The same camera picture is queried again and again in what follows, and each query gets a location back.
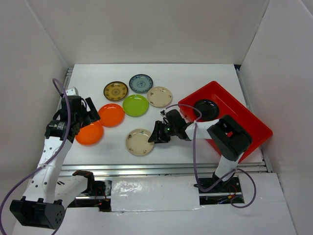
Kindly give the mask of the beige floral plate front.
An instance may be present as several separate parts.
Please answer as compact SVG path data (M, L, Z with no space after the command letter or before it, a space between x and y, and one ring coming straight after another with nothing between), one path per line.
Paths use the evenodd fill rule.
M127 150L135 156L146 156L154 147L153 142L148 142L150 136L151 132L146 129L138 128L132 130L126 137Z

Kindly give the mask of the green plate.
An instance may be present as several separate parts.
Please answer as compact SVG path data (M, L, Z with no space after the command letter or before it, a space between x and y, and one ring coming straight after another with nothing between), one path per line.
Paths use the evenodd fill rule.
M139 117L147 112L149 103L144 96L133 94L125 98L122 108L127 115Z

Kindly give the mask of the black plate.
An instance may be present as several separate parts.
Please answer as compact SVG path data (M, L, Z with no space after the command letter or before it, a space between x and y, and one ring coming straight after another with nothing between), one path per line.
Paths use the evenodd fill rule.
M194 108L201 112L199 121L212 121L219 115L219 107L212 100L202 99L194 104Z

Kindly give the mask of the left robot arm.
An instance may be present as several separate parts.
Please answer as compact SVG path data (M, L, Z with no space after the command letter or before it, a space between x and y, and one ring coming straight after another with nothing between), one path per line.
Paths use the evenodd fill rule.
M42 156L31 183L22 198L10 204L11 213L23 226L56 230L76 196L96 191L90 171L77 170L68 179L59 177L75 137L82 128L100 119L91 98L81 98L75 87L66 94L46 127Z

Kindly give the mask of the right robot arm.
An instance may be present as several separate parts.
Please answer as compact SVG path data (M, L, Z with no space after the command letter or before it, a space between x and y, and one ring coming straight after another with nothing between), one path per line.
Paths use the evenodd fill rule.
M237 171L238 163L252 143L250 134L231 116L207 122L187 122L178 110L163 111L163 120L157 120L149 143L168 143L172 136L193 142L193 166L197 187L203 192L213 188L223 192L230 186L230 179ZM213 183L206 187L200 183L196 164L196 140L212 140L221 153L218 166L213 173Z

